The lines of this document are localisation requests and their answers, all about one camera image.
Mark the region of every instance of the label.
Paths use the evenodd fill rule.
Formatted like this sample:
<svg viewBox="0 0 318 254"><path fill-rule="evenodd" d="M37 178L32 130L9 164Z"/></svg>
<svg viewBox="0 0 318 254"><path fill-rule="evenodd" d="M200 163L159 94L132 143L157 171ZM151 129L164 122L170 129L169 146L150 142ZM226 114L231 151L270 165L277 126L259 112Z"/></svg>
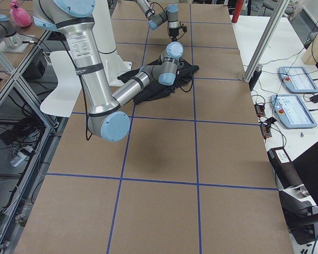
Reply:
<svg viewBox="0 0 318 254"><path fill-rule="evenodd" d="M72 37L69 38L67 42L74 59L90 57L92 55L92 47L87 36L80 35Z"/></svg>
<svg viewBox="0 0 318 254"><path fill-rule="evenodd" d="M290 160L287 158L284 150L276 150L276 154L280 160L281 163L287 163L290 162Z"/></svg>

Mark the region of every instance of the pink object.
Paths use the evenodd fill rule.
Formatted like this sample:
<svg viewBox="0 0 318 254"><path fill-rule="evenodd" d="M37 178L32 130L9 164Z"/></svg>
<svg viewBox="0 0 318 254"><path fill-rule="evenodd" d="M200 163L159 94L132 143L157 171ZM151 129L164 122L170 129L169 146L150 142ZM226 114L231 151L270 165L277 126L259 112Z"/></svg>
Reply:
<svg viewBox="0 0 318 254"><path fill-rule="evenodd" d="M10 14L15 24L24 28L32 23L31 17L27 13L27 11L21 8L16 0L12 0L12 2L10 3L10 7Z"/></svg>

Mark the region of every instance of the brown table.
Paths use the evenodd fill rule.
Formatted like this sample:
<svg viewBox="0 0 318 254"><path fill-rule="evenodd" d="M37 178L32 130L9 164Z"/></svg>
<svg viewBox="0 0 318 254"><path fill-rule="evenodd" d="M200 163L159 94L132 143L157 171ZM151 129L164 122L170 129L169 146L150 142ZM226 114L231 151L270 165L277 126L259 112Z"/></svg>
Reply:
<svg viewBox="0 0 318 254"><path fill-rule="evenodd" d="M16 254L287 253L292 246L226 7L180 4L190 93L123 110L117 143L84 138L78 100ZM169 43L118 2L118 53L138 68Z"/></svg>

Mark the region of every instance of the chair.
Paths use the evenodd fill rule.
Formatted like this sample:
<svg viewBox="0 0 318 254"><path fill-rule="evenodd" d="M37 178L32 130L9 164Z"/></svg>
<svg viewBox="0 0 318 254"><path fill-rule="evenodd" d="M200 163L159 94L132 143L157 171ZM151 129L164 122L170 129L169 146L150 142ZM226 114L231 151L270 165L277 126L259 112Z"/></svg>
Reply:
<svg viewBox="0 0 318 254"><path fill-rule="evenodd" d="M264 0L263 6L261 7L261 8L264 7L263 16L265 16L266 9L269 9L269 10L273 11L276 8L276 6L277 6L277 1ZM295 11L295 9L292 6L287 6L286 7L285 14L288 16L288 19L291 17L291 15L294 13L294 11Z"/></svg>

